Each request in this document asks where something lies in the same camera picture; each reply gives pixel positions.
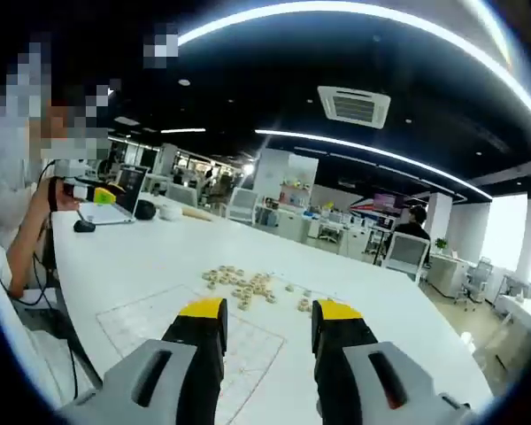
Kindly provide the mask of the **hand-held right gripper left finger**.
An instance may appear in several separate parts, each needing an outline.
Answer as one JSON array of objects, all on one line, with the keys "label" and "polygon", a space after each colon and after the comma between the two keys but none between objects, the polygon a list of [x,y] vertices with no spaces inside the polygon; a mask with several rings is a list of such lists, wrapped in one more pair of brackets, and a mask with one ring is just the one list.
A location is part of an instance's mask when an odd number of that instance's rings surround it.
[{"label": "hand-held right gripper left finger", "polygon": [[64,406],[68,424],[213,424],[224,379],[227,301],[182,308],[160,339],[111,367],[103,384]]}]

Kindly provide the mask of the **person's left hand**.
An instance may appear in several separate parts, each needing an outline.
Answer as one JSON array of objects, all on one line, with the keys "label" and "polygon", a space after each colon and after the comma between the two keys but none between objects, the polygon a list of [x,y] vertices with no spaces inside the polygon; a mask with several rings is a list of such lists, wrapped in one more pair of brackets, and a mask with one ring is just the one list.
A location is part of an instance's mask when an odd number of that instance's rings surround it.
[{"label": "person's left hand", "polygon": [[77,211],[79,208],[79,201],[64,192],[64,182],[58,177],[49,179],[47,200],[51,213]]}]

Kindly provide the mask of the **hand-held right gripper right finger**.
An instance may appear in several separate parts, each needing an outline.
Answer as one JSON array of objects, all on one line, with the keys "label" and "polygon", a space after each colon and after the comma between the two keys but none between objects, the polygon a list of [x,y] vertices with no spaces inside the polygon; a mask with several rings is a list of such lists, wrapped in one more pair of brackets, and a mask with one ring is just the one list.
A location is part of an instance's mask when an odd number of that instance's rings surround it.
[{"label": "hand-held right gripper right finger", "polygon": [[312,302],[312,354],[324,424],[472,424],[473,411],[435,390],[427,371],[380,342],[354,308]]}]

